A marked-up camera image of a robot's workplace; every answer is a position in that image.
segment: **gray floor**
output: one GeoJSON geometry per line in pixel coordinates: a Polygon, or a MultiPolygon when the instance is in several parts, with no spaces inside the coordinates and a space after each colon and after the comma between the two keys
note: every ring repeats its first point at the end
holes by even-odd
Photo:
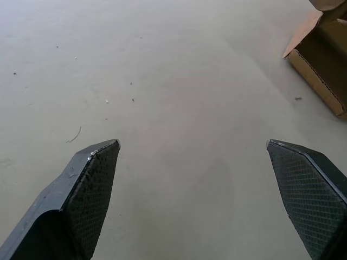
{"type": "Polygon", "coordinates": [[[0,0],[0,243],[76,151],[118,138],[94,259],[310,259],[265,150],[347,172],[347,124],[281,60],[310,8],[0,0]]]}

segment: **cardboard box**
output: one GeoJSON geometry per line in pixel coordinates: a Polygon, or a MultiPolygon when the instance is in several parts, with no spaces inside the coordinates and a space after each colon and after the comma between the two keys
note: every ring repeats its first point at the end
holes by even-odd
{"type": "Polygon", "coordinates": [[[347,119],[347,0],[310,0],[318,9],[291,39],[283,58],[340,118],[347,119]]]}

